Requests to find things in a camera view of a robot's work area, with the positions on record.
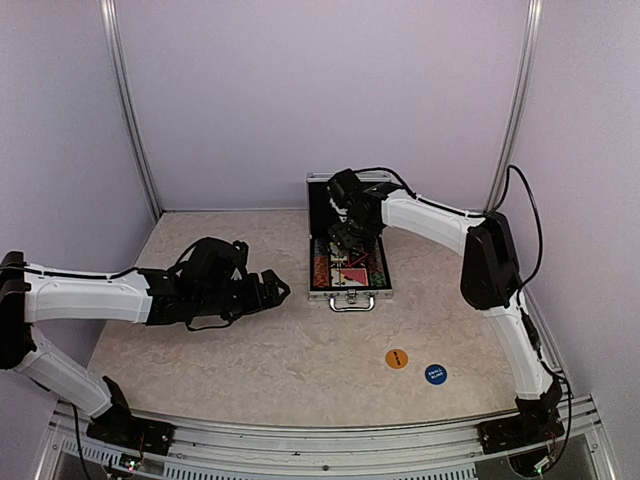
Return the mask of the aluminium poker set case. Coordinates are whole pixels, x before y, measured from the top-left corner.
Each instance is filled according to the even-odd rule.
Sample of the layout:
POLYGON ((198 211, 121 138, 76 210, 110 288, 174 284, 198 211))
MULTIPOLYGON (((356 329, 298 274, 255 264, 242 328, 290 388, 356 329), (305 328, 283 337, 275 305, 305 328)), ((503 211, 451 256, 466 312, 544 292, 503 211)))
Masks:
POLYGON ((306 176, 309 287, 308 299, 338 314, 368 313, 393 296, 381 227, 353 224, 348 212, 358 195, 389 182, 388 173, 357 173, 341 187, 330 173, 306 176))

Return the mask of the green poker chip stack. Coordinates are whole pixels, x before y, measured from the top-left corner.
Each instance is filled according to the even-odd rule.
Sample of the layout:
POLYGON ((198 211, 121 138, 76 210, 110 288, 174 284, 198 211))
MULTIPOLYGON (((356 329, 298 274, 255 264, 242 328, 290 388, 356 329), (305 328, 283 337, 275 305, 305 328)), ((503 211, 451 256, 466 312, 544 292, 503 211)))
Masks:
POLYGON ((383 273, 374 273, 371 276, 371 286, 378 289, 386 289, 388 287, 388 281, 383 273))

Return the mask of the orange big blind button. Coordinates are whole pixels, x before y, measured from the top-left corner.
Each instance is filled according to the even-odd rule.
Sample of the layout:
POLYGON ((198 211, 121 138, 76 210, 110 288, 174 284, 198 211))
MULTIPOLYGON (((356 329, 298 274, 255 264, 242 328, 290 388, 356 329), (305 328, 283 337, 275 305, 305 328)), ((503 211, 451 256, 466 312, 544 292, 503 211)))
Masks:
POLYGON ((408 365, 409 357, 402 349, 391 349, 385 354, 385 362, 391 369, 399 370, 408 365))

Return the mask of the blue small blind button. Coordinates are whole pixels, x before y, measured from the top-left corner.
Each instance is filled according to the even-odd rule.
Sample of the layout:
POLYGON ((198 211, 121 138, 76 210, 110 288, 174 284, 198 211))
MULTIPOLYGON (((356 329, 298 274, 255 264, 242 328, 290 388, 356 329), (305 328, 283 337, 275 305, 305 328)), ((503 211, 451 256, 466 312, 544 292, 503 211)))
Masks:
POLYGON ((430 385, 442 385, 448 378, 448 372, 446 368, 439 364, 431 364, 426 367, 424 376, 426 381, 430 385))

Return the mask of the black red triangular dealer button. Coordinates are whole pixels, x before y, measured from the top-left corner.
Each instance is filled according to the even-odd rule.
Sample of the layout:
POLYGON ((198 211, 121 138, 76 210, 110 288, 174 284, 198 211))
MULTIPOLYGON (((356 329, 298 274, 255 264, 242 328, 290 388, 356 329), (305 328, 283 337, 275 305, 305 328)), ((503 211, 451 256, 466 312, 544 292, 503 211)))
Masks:
POLYGON ((369 258, 368 252, 349 252, 347 257, 348 268, 365 268, 369 258))

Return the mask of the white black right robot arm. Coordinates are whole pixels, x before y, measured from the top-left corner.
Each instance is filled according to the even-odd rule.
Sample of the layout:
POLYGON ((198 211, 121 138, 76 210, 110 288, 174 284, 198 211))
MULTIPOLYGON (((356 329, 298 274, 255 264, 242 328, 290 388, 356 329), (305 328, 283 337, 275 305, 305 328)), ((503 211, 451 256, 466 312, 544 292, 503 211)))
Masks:
POLYGON ((571 421, 561 417, 559 404, 568 394, 568 382, 550 368, 543 354, 507 217, 497 207, 472 212, 429 200, 401 178, 368 186, 352 169, 335 173, 327 191, 338 215, 328 234, 338 247, 350 248, 396 228, 461 256, 461 295, 489 321, 515 382, 516 414, 478 426, 484 450, 567 437, 571 421))

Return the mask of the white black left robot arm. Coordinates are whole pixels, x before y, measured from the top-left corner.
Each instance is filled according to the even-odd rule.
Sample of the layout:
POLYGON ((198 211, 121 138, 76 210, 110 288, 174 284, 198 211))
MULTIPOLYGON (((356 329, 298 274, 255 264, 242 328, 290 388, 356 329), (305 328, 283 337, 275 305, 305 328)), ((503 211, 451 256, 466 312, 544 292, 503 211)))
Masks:
POLYGON ((204 237, 168 269, 131 267, 118 273, 47 269, 19 251, 1 262, 1 367, 21 373, 87 414, 121 445, 133 443, 140 424, 118 384, 97 378, 37 329, 47 321, 120 321, 147 327, 200 317, 219 328, 280 306, 289 286, 272 270, 247 269, 249 246, 204 237))

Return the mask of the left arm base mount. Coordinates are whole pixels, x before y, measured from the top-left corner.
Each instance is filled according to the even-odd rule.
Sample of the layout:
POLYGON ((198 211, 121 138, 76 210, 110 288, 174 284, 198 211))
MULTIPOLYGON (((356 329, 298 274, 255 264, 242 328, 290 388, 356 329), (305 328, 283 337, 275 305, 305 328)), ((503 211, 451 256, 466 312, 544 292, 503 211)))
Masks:
POLYGON ((87 436, 104 443, 136 450, 142 454, 167 456, 175 426, 136 416, 107 416, 91 420, 87 436))

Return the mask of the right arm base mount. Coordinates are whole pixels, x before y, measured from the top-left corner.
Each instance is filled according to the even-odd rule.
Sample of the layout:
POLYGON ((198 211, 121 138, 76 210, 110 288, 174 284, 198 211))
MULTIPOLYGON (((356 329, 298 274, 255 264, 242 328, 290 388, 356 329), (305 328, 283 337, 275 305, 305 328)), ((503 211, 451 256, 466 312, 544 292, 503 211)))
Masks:
POLYGON ((520 416, 481 422, 477 432, 485 455, 517 449, 526 445, 523 421, 520 416))

